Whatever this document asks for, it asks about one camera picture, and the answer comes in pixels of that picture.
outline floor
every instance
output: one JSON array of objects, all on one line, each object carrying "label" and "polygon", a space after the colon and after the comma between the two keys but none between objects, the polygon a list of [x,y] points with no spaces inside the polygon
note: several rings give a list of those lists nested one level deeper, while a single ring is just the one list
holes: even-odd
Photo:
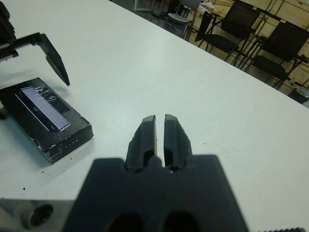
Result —
[{"label": "floor", "polygon": [[[184,27],[182,25],[174,24],[174,26],[172,26],[170,23],[168,23],[167,26],[166,26],[166,23],[165,23],[166,18],[163,18],[163,17],[158,18],[152,12],[135,12],[134,11],[135,0],[112,0],[112,1],[116,4],[118,4],[118,5],[126,8],[127,10],[130,10],[131,12],[139,15],[140,17],[158,25],[159,27],[167,29],[171,33],[175,34],[176,36],[182,37],[182,33],[183,33],[183,30],[184,30]],[[152,2],[151,0],[139,0],[139,4],[151,3],[151,2]],[[156,0],[155,7],[154,7],[155,8],[154,13],[156,13],[156,11],[160,8],[161,2],[162,2],[162,0]],[[196,37],[196,32],[193,31],[190,35],[189,42],[191,44],[194,44],[195,46],[198,46],[199,42],[195,42],[195,37]],[[205,50],[206,43],[203,43],[200,48]],[[217,56],[219,58],[224,57],[224,54],[221,54],[222,51],[220,51],[216,48],[214,48],[211,53],[214,56]],[[231,63],[233,58],[234,57],[231,56],[230,61],[228,60],[228,62]],[[257,78],[257,79],[259,79],[263,82],[267,79],[267,76],[261,75],[259,72],[256,72],[256,70],[254,68],[251,68],[249,74],[251,74],[252,76],[254,76],[255,78]],[[270,80],[270,83],[268,83],[268,84],[272,85],[274,82],[275,82],[275,80]],[[288,95],[292,91],[292,88],[289,87],[289,86],[286,86],[286,85],[282,85],[279,91]]]}]

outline office chair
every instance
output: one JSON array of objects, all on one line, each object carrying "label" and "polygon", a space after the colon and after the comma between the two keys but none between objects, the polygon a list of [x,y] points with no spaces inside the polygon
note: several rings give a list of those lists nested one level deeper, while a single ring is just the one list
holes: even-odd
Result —
[{"label": "office chair", "polygon": [[[238,51],[237,57],[234,59],[233,64],[235,64],[239,58],[240,53],[242,52],[249,35],[253,32],[253,29],[251,29],[252,25],[258,18],[260,13],[253,9],[253,6],[248,6],[239,2],[235,2],[231,9],[228,11],[227,15],[224,19],[214,22],[212,24],[212,27],[208,30],[208,32],[205,34],[205,31],[207,30],[207,27],[209,25],[209,14],[205,12],[203,15],[201,25],[199,28],[199,31],[197,33],[196,41],[201,41],[198,47],[202,45],[202,43],[205,41],[207,42],[207,46],[205,51],[208,49],[208,45],[211,44],[212,46],[215,46],[219,48],[220,50],[227,52],[228,55],[225,58],[225,61],[229,58],[229,56],[232,54],[232,52],[237,51],[239,47],[239,43],[241,41],[244,41],[242,48],[240,51]],[[218,24],[221,24],[221,29],[234,35],[239,39],[237,43],[221,36],[218,34],[212,34],[212,31],[215,26]]]},{"label": "office chair", "polygon": [[[166,25],[165,28],[167,27],[167,23],[168,23],[169,20],[173,21],[172,27],[173,27],[174,23],[178,23],[178,24],[182,24],[182,25],[186,25],[186,26],[191,24],[191,26],[188,27],[188,33],[187,33],[186,36],[185,36],[185,31],[186,31],[187,27],[185,27],[184,31],[183,31],[184,39],[188,41],[189,36],[191,34],[191,31],[192,31],[195,16],[197,14],[197,8],[198,8],[200,3],[201,3],[200,0],[180,0],[177,12],[175,14],[168,13],[168,16],[167,16],[166,22],[165,22],[165,25]],[[185,17],[186,12],[181,14],[181,10],[182,10],[182,8],[180,7],[181,5],[184,5],[184,6],[190,8],[191,10],[194,11],[194,15],[193,15],[192,20],[189,20],[188,18]]]},{"label": "office chair", "polygon": [[[258,69],[265,71],[270,74],[269,78],[265,83],[273,76],[278,79],[273,87],[277,86],[277,89],[281,87],[283,82],[288,78],[290,73],[301,63],[297,60],[300,59],[297,54],[309,38],[309,32],[301,29],[289,22],[280,22],[275,30],[272,32],[268,40],[260,47],[255,57],[251,60],[248,68],[253,65]],[[282,59],[280,64],[267,59],[266,57],[260,56],[261,50],[267,51]],[[290,62],[294,59],[292,68],[287,72],[282,63],[284,61]]]}]

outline black block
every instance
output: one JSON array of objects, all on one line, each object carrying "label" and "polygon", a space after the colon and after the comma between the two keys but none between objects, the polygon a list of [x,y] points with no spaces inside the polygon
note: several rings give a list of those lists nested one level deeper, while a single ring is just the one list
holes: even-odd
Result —
[{"label": "black block", "polygon": [[0,90],[0,100],[51,164],[93,137],[91,124],[40,78]]}]

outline wooden panel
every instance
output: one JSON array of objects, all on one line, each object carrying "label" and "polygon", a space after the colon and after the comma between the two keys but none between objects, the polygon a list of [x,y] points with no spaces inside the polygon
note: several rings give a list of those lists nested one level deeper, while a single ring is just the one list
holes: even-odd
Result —
[{"label": "wooden panel", "polygon": [[288,2],[288,3],[290,3],[290,4],[292,4],[292,5],[296,6],[296,7],[299,7],[301,9],[303,9],[304,11],[309,12],[309,4],[306,4],[306,3],[305,4],[300,4],[299,0],[285,0],[285,2]]},{"label": "wooden panel", "polygon": [[264,35],[266,37],[269,37],[272,32],[274,31],[276,27],[269,24],[269,23],[265,23],[265,25],[263,26],[263,28],[261,29],[260,35]]},{"label": "wooden panel", "polygon": [[241,1],[249,3],[263,10],[266,10],[268,4],[271,2],[271,0],[241,0]]},{"label": "wooden panel", "polygon": [[[275,14],[279,9],[281,3],[282,0],[278,0],[270,12],[272,14]],[[280,8],[277,16],[304,29],[307,28],[309,24],[308,12],[286,2]]]},{"label": "wooden panel", "polygon": [[233,5],[233,1],[229,1],[229,0],[217,0],[215,2],[215,5],[218,6],[229,6],[231,7]]}]

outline white table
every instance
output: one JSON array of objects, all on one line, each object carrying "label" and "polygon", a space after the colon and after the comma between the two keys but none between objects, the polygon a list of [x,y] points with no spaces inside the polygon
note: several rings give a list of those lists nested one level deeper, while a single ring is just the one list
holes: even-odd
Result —
[{"label": "white table", "polygon": [[1,63],[0,88],[40,77],[92,123],[95,136],[48,166],[10,118],[0,121],[0,197],[75,199],[92,161],[125,158],[152,114],[163,158],[169,113],[194,154],[219,156],[252,231],[309,230],[307,108],[110,1],[3,2],[17,37],[47,34],[71,86],[39,47],[28,46]]}]

